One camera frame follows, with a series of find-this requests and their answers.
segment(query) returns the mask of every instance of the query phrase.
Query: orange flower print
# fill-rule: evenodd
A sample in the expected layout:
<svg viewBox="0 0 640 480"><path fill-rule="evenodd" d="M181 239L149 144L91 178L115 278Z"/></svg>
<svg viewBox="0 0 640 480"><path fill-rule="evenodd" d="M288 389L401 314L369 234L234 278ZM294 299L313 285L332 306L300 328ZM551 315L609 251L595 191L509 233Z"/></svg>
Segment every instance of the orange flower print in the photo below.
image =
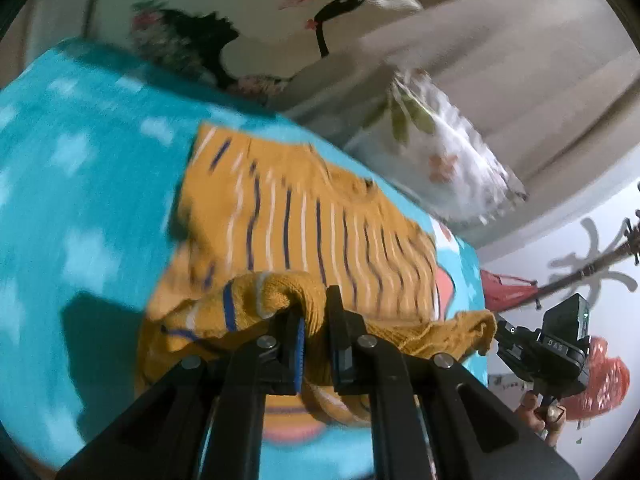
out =
<svg viewBox="0 0 640 480"><path fill-rule="evenodd" d="M448 184L456 173L457 155L431 155L429 157L429 167L431 173L429 180L439 184Z"/></svg>

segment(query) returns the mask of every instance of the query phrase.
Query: metal screw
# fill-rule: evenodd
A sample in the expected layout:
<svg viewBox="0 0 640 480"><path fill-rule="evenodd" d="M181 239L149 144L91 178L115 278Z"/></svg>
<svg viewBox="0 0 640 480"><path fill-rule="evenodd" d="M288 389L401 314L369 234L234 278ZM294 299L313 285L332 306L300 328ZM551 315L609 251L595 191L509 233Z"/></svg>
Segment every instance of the metal screw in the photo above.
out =
<svg viewBox="0 0 640 480"><path fill-rule="evenodd" d="M454 360L449 354L439 353L433 356L433 362L438 368L451 368Z"/></svg>
<svg viewBox="0 0 640 480"><path fill-rule="evenodd" d="M261 335L256 343L260 348L268 350L269 348L276 346L278 341L272 335Z"/></svg>
<svg viewBox="0 0 640 480"><path fill-rule="evenodd" d="M375 345L378 344L378 340L376 339L376 336L366 334L366 335L361 335L358 338L358 344L363 348L373 348Z"/></svg>
<svg viewBox="0 0 640 480"><path fill-rule="evenodd" d="M200 366L201 361L202 359L200 359L197 355L187 355L187 357L180 361L180 364L185 370L193 370L194 368Z"/></svg>

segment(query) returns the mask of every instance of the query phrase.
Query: bed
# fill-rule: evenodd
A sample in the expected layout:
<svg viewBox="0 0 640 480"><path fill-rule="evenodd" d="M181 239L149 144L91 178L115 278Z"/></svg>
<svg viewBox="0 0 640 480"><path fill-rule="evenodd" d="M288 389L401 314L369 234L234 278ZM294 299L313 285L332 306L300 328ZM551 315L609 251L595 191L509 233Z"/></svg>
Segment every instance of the bed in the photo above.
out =
<svg viewBox="0 0 640 480"><path fill-rule="evenodd" d="M133 401L138 326L175 247L170 212L201 120L311 142L375 179L433 233L446 317L484 308L474 249L328 142L130 54L63 41L0 92L0 420L50 468ZM465 366L486 384L485 358ZM362 478L372 466L369 430L328 426L263 443L260 478Z"/></svg>

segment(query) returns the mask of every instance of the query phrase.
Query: white wall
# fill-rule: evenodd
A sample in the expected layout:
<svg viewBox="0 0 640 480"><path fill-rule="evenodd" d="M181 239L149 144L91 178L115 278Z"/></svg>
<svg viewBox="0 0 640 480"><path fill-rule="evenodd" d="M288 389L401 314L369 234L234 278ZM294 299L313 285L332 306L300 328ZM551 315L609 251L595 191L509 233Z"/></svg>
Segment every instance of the white wall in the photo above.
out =
<svg viewBox="0 0 640 480"><path fill-rule="evenodd" d="M571 253L575 253L578 258L588 255L590 237L581 221L589 218L593 220L600 238L598 250L602 251L616 237L625 217L637 220L634 215L637 207L640 208L640 193L633 183L587 216L566 224L507 256L484 262L482 267L491 272L514 274L544 284L555 272L569 273L576 270L575 267L554 269L550 266L553 260ZM611 270L640 280L640 267L634 266L633 258L616 264ZM589 283L597 285L599 281L598 276L595 276ZM630 387L625 400L617 409L594 418L588 427L579 431L575 422L569 422L562 432L558 452L575 467L582 480L592 479L605 465L640 409L640 295L630 293L623 283L616 280L602 280L601 285L599 299L591 305L590 334L607 339L609 357L622 357L630 371ZM583 285L577 291L587 298L593 290ZM566 290L543 300L540 312L531 305L510 311L504 317L516 326L538 328L542 325L545 309L558 304L567 297L568 292ZM495 354L489 356L488 366L490 374L509 372Z"/></svg>

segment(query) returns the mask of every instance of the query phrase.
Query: black hand print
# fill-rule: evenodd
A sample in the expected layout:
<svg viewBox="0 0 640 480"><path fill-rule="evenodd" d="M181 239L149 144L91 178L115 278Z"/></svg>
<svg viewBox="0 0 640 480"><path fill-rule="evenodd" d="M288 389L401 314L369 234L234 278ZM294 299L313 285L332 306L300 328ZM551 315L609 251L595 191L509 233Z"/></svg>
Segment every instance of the black hand print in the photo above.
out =
<svg viewBox="0 0 640 480"><path fill-rule="evenodd" d="M361 6L366 0L332 0L326 4L314 17L316 22L316 38L318 39L318 48L320 49L320 56L325 57L329 55L329 49L324 41L324 33L322 31L322 24L328 22L337 16L351 12Z"/></svg>

